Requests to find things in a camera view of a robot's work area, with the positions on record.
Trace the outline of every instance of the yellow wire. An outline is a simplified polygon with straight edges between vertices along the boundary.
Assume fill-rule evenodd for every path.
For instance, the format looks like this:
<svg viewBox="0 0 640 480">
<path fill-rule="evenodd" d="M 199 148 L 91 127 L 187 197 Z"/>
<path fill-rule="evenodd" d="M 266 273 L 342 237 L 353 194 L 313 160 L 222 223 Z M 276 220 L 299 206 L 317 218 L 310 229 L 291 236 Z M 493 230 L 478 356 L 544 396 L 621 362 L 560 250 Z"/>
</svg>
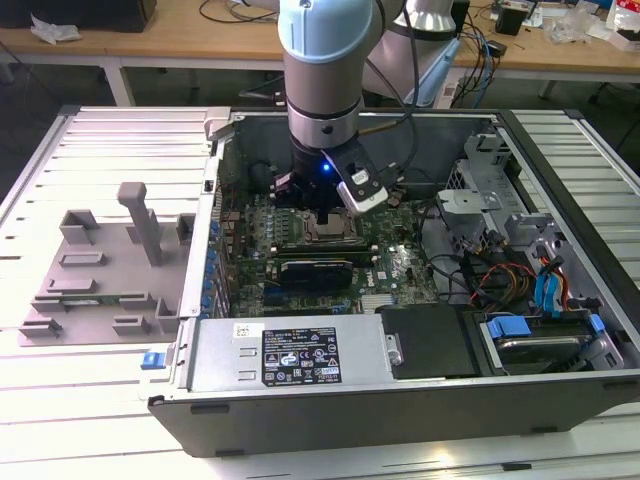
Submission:
<svg viewBox="0 0 640 480">
<path fill-rule="evenodd" d="M 365 128 L 363 130 L 358 131 L 358 133 L 360 134 L 360 136 L 362 136 L 362 135 L 369 135 L 371 133 L 384 132 L 385 130 L 389 130 L 395 127 L 396 125 L 398 125 L 398 122 L 384 123 L 376 127 Z"/>
</svg>

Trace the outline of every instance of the power supply label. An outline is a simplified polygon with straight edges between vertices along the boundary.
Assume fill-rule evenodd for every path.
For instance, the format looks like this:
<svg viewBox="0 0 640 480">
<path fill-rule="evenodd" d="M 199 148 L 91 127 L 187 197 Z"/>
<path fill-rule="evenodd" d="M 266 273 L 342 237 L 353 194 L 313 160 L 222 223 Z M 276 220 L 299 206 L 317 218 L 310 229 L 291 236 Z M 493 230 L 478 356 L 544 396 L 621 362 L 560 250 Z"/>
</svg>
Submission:
<svg viewBox="0 0 640 480">
<path fill-rule="evenodd" d="M 267 387 L 341 383 L 336 329 L 262 332 L 262 383 Z"/>
</svg>

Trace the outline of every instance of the blue clip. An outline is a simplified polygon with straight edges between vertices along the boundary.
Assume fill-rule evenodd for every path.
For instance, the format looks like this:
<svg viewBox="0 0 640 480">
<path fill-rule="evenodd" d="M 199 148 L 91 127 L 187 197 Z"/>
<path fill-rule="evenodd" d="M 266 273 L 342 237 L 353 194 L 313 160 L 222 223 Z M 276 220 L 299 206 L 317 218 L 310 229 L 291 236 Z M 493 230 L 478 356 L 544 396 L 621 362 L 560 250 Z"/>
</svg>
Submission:
<svg viewBox="0 0 640 480">
<path fill-rule="evenodd" d="M 547 291 L 544 294 L 543 308 L 545 312 L 549 312 L 553 317 L 559 317 L 560 312 L 556 311 L 553 300 L 556 295 L 556 288 L 558 288 L 558 277 L 551 275 L 549 283 L 547 284 Z"/>
<path fill-rule="evenodd" d="M 533 293 L 533 299 L 538 307 L 545 312 L 550 313 L 552 317 L 560 316 L 560 311 L 555 309 L 554 297 L 558 288 L 558 277 L 546 272 L 543 267 L 536 278 L 536 288 Z"/>
<path fill-rule="evenodd" d="M 547 278 L 544 275 L 538 275 L 538 278 L 536 278 L 536 289 L 533 292 L 533 299 L 538 307 L 542 307 L 542 302 L 544 302 L 544 284 L 546 280 Z"/>
<path fill-rule="evenodd" d="M 493 317 L 487 322 L 491 338 L 526 337 L 531 335 L 527 320 L 522 315 L 505 315 Z"/>
<path fill-rule="evenodd" d="M 600 318 L 600 315 L 593 314 L 589 316 L 589 321 L 591 322 L 591 326 L 596 331 L 596 333 L 604 332 L 604 322 Z"/>
<path fill-rule="evenodd" d="M 147 352 L 142 357 L 142 370 L 161 370 L 165 368 L 164 358 L 166 354 L 159 352 Z"/>
</svg>

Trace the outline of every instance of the black box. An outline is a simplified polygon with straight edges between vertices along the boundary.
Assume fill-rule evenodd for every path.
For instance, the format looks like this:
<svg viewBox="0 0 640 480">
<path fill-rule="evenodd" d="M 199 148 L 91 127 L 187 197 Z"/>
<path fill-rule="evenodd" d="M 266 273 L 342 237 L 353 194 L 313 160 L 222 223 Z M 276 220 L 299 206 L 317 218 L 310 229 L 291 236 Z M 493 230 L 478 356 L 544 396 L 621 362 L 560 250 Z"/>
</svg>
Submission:
<svg viewBox="0 0 640 480">
<path fill-rule="evenodd" d="M 528 14 L 528 7 L 522 3 L 507 2 L 502 4 L 498 20 L 496 20 L 496 33 L 517 35 Z"/>
<path fill-rule="evenodd" d="M 156 0 L 0 0 L 0 27 L 30 27 L 33 13 L 56 25 L 142 32 L 155 8 Z"/>
</svg>

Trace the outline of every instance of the black plastic cover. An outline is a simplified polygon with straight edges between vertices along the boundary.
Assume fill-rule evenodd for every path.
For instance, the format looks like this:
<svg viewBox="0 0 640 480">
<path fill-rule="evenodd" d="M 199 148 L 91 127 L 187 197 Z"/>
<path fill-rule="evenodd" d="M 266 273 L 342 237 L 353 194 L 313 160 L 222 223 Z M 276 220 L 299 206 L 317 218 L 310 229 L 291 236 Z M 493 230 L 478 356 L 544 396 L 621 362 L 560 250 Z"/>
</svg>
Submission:
<svg viewBox="0 0 640 480">
<path fill-rule="evenodd" d="M 384 332 L 396 336 L 402 351 L 403 362 L 393 367 L 394 378 L 490 375 L 480 332 L 470 321 L 471 313 L 469 307 L 445 304 L 381 309 Z"/>
</svg>

